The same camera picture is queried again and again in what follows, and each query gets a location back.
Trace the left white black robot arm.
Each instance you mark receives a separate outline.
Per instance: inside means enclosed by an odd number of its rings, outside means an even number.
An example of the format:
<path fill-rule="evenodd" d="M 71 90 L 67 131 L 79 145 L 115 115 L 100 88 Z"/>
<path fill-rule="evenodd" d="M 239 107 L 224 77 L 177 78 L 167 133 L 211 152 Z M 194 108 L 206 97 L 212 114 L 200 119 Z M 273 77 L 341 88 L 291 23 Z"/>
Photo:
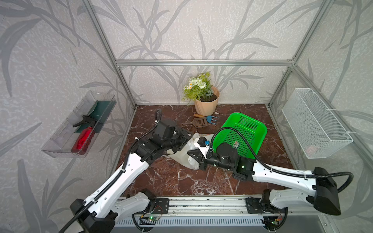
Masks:
<path fill-rule="evenodd" d="M 122 193 L 155 160 L 168 150 L 180 152 L 193 137 L 193 133 L 179 126 L 155 126 L 137 139 L 129 149 L 127 159 L 90 196 L 76 199 L 70 206 L 73 218 L 60 230 L 65 232 L 77 222 L 84 233 L 109 233 L 117 221 L 144 211 L 151 195 L 143 192 L 125 200 Z"/>

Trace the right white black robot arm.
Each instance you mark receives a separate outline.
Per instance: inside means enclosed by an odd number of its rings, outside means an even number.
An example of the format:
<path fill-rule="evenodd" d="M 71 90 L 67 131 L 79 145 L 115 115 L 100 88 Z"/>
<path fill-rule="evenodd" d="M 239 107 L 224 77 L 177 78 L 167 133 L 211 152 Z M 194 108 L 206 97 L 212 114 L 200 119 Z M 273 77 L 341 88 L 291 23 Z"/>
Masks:
<path fill-rule="evenodd" d="M 272 183 L 284 187 L 284 190 L 266 189 L 258 201 L 250 201 L 249 206 L 255 210 L 278 213 L 287 207 L 312 206 L 332 216 L 342 213 L 337 184 L 323 168 L 300 171 L 270 166 L 239 156 L 238 151 L 227 143 L 220 144 L 215 152 L 208 145 L 197 143 L 187 154 L 198 163 L 200 170 L 212 165 L 231 171 L 232 177 L 242 182 Z"/>

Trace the green perforated plastic basket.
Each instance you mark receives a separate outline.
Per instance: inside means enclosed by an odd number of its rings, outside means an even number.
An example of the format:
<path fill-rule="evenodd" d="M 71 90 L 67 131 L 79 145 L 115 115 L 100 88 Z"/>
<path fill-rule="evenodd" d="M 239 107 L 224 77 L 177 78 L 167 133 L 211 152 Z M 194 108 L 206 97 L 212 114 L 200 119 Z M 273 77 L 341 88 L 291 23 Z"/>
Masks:
<path fill-rule="evenodd" d="M 256 154 L 258 154 L 268 132 L 264 123 L 238 112 L 232 113 L 228 117 L 223 125 L 223 128 L 224 127 L 232 127 L 241 133 Z M 240 156 L 255 159 L 243 138 L 239 136 L 237 132 L 232 130 L 223 130 L 217 134 L 213 142 L 213 150 L 216 151 L 216 148 L 221 143 L 227 143 L 233 147 L 235 141 L 240 143 L 240 146 L 237 149 Z"/>

